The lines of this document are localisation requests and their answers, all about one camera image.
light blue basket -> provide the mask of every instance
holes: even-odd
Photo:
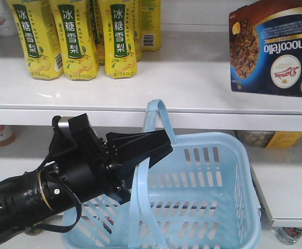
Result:
[[[66,247],[256,248],[261,226],[243,145],[220,132],[174,135],[161,100],[149,103],[143,131],[154,130],[157,109],[174,151],[151,169],[149,159],[136,168],[130,202],[86,202],[62,235]],[[75,219],[68,210],[63,225]]]

cookie image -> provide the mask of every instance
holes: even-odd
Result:
[[[230,44],[231,66],[241,79],[246,79],[254,71],[258,60],[258,33],[250,21],[235,23],[232,32],[235,38]]]

yellow bottle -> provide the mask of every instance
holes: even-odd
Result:
[[[90,80],[99,70],[89,0],[49,0],[62,51],[63,70],[71,80]]]
[[[96,48],[96,56],[99,64],[105,64],[105,40],[103,21],[101,19],[98,0],[91,0],[91,23],[94,36],[94,44]]]
[[[161,47],[161,0],[140,0],[142,51]]]
[[[141,60],[140,0],[134,0],[133,23],[134,23],[134,40],[135,40],[136,60],[140,61]]]
[[[114,79],[137,73],[132,10],[134,0],[99,0],[104,26],[105,69]]]
[[[59,39],[48,0],[8,0],[18,27],[27,68],[35,79],[58,78],[62,70]]]

chocolate cookie box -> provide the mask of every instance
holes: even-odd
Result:
[[[302,0],[260,0],[229,15],[231,88],[302,96]]]

basket handle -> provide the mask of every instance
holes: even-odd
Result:
[[[167,135],[171,143],[175,144],[176,143],[175,134],[169,120],[165,103],[162,100],[152,100],[151,102],[148,103],[144,125],[143,125],[143,132],[149,132],[155,130],[157,109],[159,109],[162,124],[165,128],[165,131],[167,132]]]
[[[143,125],[143,132],[155,130],[156,110],[159,109],[163,126],[172,144],[176,142],[166,106],[162,100],[153,100],[147,106],[146,116]],[[144,217],[150,226],[156,247],[161,249],[170,248],[170,242],[163,237],[159,226],[153,216],[148,196],[148,169],[150,158],[147,158],[136,167],[133,179],[131,200],[130,200],[130,223],[128,232],[128,248],[136,249],[138,246],[139,218]]]

